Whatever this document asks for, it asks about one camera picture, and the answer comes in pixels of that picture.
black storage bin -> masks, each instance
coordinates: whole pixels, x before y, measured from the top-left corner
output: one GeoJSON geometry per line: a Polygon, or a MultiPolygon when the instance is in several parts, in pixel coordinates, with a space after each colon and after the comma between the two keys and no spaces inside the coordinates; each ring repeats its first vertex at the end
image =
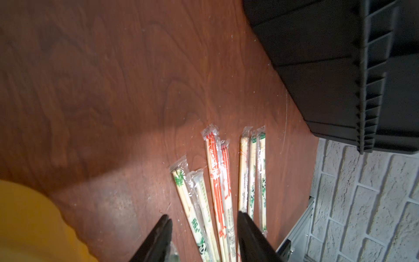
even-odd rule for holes
{"type": "Polygon", "coordinates": [[[311,132],[372,150],[419,151],[418,0],[244,0],[311,132]]]}

plastic wrapper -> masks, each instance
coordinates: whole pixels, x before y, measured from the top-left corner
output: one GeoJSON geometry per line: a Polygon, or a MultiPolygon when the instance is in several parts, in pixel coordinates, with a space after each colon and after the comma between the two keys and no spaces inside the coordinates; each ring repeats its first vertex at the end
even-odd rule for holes
{"type": "Polygon", "coordinates": [[[207,189],[205,187],[204,172],[202,169],[192,171],[189,173],[193,181],[193,193],[198,199],[199,206],[201,208],[202,219],[204,221],[205,232],[208,237],[208,247],[212,254],[215,262],[220,262],[220,255],[218,254],[217,240],[214,234],[214,228],[212,226],[210,205],[208,203],[207,189]]]}
{"type": "Polygon", "coordinates": [[[256,184],[256,133],[253,133],[250,138],[250,157],[249,157],[249,192],[248,192],[248,204],[247,213],[253,220],[253,213],[255,210],[255,184],[256,184]]]}
{"type": "Polygon", "coordinates": [[[203,231],[203,221],[199,208],[195,209],[195,206],[191,201],[191,195],[187,188],[187,181],[185,174],[189,173],[188,163],[186,156],[183,156],[176,163],[169,168],[181,199],[186,218],[188,219],[189,226],[192,230],[195,242],[198,246],[199,254],[201,255],[203,262],[212,261],[210,253],[207,250],[208,240],[206,239],[205,231],[203,231]]]}
{"type": "Polygon", "coordinates": [[[220,243],[220,254],[223,262],[229,261],[229,248],[227,242],[227,226],[224,214],[224,191],[223,176],[220,169],[221,161],[221,141],[218,129],[210,124],[202,132],[202,138],[205,141],[207,152],[209,179],[211,184],[212,201],[214,203],[215,223],[218,230],[218,241],[220,243]]]}
{"type": "Polygon", "coordinates": [[[257,137],[257,162],[258,162],[258,181],[259,181],[259,227],[262,234],[266,237],[266,158],[265,158],[265,126],[256,131],[257,137]]]}
{"type": "MultiPolygon", "coordinates": [[[[238,178],[238,209],[241,212],[247,212],[247,193],[248,193],[248,179],[249,179],[249,142],[250,130],[252,127],[243,128],[243,134],[240,138],[240,163],[239,163],[239,178],[238,178]]],[[[240,246],[237,243],[237,257],[241,261],[240,246]]]]}
{"type": "Polygon", "coordinates": [[[224,177],[224,212],[227,224],[227,241],[230,261],[237,261],[234,234],[233,197],[231,196],[230,156],[228,154],[229,140],[221,141],[221,172],[224,177]]]}
{"type": "Polygon", "coordinates": [[[172,241],[170,241],[170,252],[166,254],[164,261],[165,262],[181,262],[178,250],[172,241]]]}

table surface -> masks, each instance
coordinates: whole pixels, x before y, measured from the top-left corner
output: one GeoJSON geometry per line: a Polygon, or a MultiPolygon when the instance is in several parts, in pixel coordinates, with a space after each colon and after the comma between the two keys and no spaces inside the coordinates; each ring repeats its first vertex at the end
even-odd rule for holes
{"type": "Polygon", "coordinates": [[[318,139],[240,0],[1,1],[0,57],[0,178],[48,196],[100,261],[127,261],[164,213],[200,260],[168,167],[207,165],[209,123],[231,140],[235,218],[245,126],[266,125],[274,248],[307,206],[318,139]]]}

yellow object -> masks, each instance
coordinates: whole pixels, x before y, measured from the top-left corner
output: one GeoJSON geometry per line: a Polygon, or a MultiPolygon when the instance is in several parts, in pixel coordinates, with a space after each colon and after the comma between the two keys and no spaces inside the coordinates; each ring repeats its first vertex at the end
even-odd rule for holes
{"type": "Polygon", "coordinates": [[[97,262],[48,198],[3,180],[0,180],[0,261],[97,262]]]}

white brick wall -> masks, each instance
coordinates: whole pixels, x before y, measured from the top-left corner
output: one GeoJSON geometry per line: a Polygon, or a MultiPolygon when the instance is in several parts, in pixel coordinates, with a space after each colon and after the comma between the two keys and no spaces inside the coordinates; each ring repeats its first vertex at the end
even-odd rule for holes
{"type": "Polygon", "coordinates": [[[320,140],[307,255],[317,262],[419,262],[419,155],[361,156],[320,140]]]}

